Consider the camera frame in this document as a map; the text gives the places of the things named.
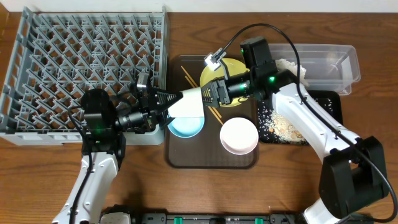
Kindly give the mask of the white tissue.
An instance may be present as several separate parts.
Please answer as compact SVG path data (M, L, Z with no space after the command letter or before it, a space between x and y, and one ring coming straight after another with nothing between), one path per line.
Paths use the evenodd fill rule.
M277 59L275 61L276 66L279 70L289 70L291 71L294 75L297 75L297 64L295 62L290 62L284 58L282 59ZM308 81L305 79L305 74L307 70L301 65L300 66L300 82L306 87L309 87Z

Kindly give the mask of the white cup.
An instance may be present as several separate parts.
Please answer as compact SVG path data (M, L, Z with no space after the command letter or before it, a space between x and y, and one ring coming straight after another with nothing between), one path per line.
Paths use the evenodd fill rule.
M182 98L169 109L172 118L200 118L204 117L201 88L191 88L181 91Z

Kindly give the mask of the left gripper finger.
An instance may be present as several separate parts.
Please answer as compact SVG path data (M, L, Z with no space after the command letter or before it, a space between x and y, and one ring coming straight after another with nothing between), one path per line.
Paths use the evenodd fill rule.
M182 92L172 92L159 88L149 90L149 111L155 115L168 115L168 109L183 98Z
M164 130L174 120L167 110L157 115L157 121L161 130Z

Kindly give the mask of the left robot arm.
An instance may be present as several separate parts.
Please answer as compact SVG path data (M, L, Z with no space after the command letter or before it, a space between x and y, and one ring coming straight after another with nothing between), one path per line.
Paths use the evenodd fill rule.
M124 132L144 134L171 122L167 110L181 92L159 88L128 91L111 96L102 89L87 91L79 107L87 122L78 128L82 137L81 168L72 191L54 223L97 223L112 181L125 156Z

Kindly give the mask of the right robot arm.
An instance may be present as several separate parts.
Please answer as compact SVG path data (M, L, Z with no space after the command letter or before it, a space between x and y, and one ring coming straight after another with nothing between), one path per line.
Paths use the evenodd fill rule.
M229 105L235 98L269 100L273 110L290 121L313 147L322 162L320 199L308 207L307 223L341 223L351 217L376 219L355 213L390 195L396 195L386 175L382 144L373 136L363 139L346 129L308 95L299 75L279 70L265 38L241 42L247 71L214 78L202 88L205 105Z

